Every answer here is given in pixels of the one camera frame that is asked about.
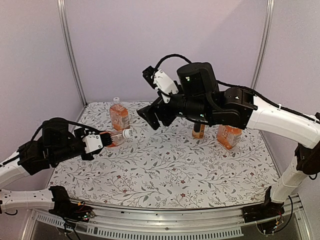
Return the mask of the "small orange black bottle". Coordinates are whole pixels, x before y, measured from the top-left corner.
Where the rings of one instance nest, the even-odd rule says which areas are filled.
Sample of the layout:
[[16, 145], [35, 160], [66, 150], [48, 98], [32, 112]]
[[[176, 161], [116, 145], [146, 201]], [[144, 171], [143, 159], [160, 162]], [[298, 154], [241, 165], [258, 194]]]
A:
[[205, 133], [205, 125], [200, 123], [194, 123], [192, 136], [195, 139], [202, 139], [204, 137], [204, 133]]

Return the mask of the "large orange juice bottle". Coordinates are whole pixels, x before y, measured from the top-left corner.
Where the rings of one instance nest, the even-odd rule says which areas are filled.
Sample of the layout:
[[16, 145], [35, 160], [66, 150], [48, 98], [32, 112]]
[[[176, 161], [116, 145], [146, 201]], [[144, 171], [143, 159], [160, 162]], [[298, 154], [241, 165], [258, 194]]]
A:
[[228, 125], [220, 125], [216, 138], [227, 150], [234, 148], [239, 142], [242, 130]]

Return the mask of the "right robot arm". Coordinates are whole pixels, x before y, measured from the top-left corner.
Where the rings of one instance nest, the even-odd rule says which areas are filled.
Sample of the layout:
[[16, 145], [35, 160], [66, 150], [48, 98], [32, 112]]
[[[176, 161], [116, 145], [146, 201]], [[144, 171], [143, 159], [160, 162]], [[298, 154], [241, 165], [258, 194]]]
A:
[[231, 85], [219, 89], [213, 67], [193, 62], [177, 70], [172, 80], [159, 67], [147, 67], [142, 76], [157, 91], [158, 98], [137, 111], [154, 130], [169, 126], [176, 118], [207, 126], [266, 131], [297, 142], [294, 158], [280, 179], [265, 193], [258, 213], [269, 218], [302, 181], [320, 171], [320, 117], [282, 107], [258, 92]]

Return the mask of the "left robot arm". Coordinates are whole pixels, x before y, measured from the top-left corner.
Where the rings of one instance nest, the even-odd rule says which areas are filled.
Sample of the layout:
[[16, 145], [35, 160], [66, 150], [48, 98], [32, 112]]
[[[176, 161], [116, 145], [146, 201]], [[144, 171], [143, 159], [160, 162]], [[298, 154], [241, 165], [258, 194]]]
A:
[[93, 208], [84, 202], [72, 202], [63, 186], [35, 191], [4, 188], [75, 157], [92, 161], [112, 142], [110, 133], [91, 126], [60, 117], [44, 121], [30, 141], [0, 164], [0, 212], [11, 215], [11, 211], [19, 209], [40, 209], [64, 220], [88, 222], [94, 216]]

